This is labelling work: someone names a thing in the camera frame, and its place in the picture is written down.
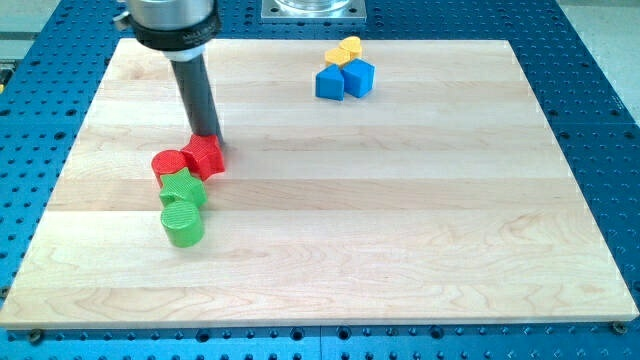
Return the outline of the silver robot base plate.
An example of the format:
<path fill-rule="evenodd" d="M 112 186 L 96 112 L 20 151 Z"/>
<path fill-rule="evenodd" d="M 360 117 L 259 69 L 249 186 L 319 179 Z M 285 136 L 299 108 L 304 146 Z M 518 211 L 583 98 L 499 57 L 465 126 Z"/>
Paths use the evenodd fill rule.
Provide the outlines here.
<path fill-rule="evenodd" d="M 365 0 L 262 0 L 261 20 L 267 23 L 364 22 Z"/>

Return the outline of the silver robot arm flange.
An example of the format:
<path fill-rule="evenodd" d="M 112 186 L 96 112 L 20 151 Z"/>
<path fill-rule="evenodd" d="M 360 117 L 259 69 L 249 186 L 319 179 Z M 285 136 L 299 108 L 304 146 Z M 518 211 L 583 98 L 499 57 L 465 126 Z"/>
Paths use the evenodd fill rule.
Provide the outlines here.
<path fill-rule="evenodd" d="M 126 9 L 113 18 L 115 27 L 131 29 L 143 46 L 173 62 L 201 56 L 222 24 L 216 0 L 125 0 Z"/>

